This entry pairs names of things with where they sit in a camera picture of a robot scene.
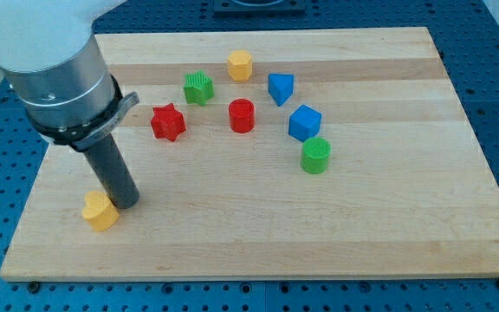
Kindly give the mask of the black clamp ring with lever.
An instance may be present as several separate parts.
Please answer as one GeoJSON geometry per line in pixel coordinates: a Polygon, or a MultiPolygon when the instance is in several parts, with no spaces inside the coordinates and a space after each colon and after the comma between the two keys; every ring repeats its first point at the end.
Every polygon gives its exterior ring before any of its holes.
{"type": "Polygon", "coordinates": [[[58,117],[82,117],[88,112],[89,104],[96,100],[105,100],[100,94],[99,87],[90,90],[86,96],[66,101],[54,106],[35,108],[27,106],[27,116],[36,131],[51,144],[71,146],[77,152],[85,152],[91,146],[104,140],[125,119],[128,111],[139,103],[139,96],[131,92],[126,96],[121,93],[116,79],[109,75],[113,83],[110,87],[114,91],[113,98],[99,113],[88,116],[81,121],[73,121],[72,126],[66,126],[65,120],[58,121],[58,117]]]}

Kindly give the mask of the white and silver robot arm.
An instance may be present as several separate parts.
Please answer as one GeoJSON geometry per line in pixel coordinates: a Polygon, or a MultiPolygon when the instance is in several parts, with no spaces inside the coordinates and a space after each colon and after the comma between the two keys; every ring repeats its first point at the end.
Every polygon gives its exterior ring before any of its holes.
{"type": "Polygon", "coordinates": [[[122,94],[94,36],[94,21],[122,0],[0,0],[0,69],[49,143],[83,153],[120,209],[139,201],[112,131],[139,103],[122,94]]]}

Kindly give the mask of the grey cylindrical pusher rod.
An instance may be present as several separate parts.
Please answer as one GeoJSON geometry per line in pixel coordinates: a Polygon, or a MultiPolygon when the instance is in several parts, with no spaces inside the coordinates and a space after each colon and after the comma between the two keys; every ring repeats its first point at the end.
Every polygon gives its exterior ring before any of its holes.
{"type": "Polygon", "coordinates": [[[139,189],[112,134],[91,145],[83,154],[118,209],[129,209],[138,203],[139,189]]]}

